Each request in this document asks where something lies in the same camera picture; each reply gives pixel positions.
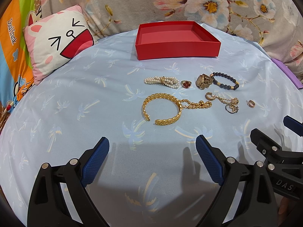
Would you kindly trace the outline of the person right hand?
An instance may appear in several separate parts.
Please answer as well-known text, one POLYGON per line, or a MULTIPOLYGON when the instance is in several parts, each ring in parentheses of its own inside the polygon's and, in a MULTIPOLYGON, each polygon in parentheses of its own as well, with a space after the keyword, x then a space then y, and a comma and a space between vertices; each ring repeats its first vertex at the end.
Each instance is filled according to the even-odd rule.
POLYGON ((278 210, 278 226, 302 226, 302 200, 294 201, 284 197, 278 210))

